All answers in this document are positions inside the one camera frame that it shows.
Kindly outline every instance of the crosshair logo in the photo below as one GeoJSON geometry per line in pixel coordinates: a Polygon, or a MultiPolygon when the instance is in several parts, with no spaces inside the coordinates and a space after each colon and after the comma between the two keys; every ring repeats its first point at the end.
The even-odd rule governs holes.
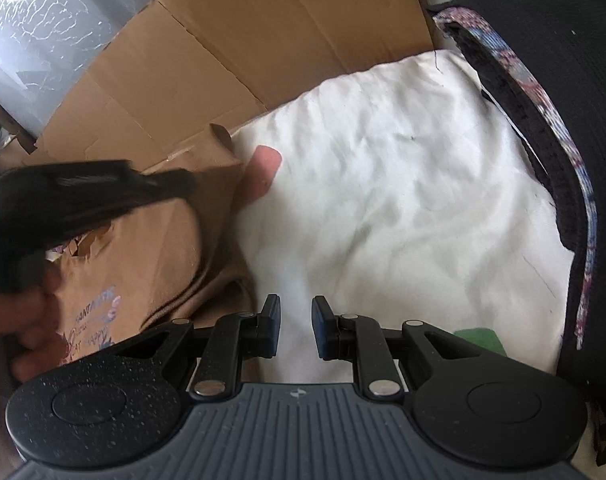
{"type": "Polygon", "coordinates": [[[292,390],[289,395],[291,395],[295,399],[300,399],[301,397],[305,397],[307,395],[307,392],[302,388],[297,388],[295,390],[292,390]]]}

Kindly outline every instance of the cardboard box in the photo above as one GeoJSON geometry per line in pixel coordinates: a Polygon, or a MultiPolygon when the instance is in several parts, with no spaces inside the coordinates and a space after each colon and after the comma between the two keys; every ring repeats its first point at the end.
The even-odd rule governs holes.
{"type": "Polygon", "coordinates": [[[144,170],[325,79],[432,49],[418,0],[154,0],[99,54],[27,164],[144,170]]]}

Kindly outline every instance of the wrinkled white fabric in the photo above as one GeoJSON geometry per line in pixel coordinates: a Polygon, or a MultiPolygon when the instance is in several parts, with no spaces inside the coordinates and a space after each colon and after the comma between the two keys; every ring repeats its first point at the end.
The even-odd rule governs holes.
{"type": "Polygon", "coordinates": [[[553,371],[572,254],[548,192],[471,67],[429,52],[322,83],[234,137],[278,150],[270,192],[238,235],[259,298],[282,301],[267,381],[351,381],[318,358],[312,297],[384,328],[422,319],[493,329],[507,354],[553,371]]]}

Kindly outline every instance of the green block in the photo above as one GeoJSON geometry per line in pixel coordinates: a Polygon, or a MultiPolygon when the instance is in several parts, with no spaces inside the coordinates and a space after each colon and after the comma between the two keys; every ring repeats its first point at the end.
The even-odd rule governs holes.
{"type": "Polygon", "coordinates": [[[494,330],[489,328],[467,328],[465,330],[457,330],[454,332],[454,335],[480,346],[481,348],[491,350],[492,352],[507,357],[505,348],[503,348],[502,343],[494,330]]]}

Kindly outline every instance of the multicolored trim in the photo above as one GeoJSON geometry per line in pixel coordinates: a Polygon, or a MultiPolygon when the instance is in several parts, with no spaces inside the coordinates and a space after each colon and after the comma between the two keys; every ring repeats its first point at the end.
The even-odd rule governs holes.
{"type": "Polygon", "coordinates": [[[567,154],[576,171],[587,213],[585,270],[583,273],[582,289],[580,291],[579,308],[576,314],[576,325],[574,327],[576,349],[580,350],[585,336],[585,325],[590,307],[590,288],[592,287],[592,275],[596,261],[596,226],[598,221],[592,181],[587,173],[585,162],[582,160],[582,156],[580,156],[579,150],[572,140],[572,136],[563,123],[563,119],[561,119],[560,114],[552,104],[552,100],[528,68],[496,31],[493,30],[489,23],[473,10],[465,9],[464,7],[449,7],[449,9],[445,9],[434,16],[434,21],[445,33],[447,33],[446,26],[449,23],[457,23],[465,27],[476,41],[492,54],[494,59],[512,76],[514,81],[518,83],[534,103],[536,109],[547,124],[549,124],[550,129],[558,139],[563,151],[567,154]]]}

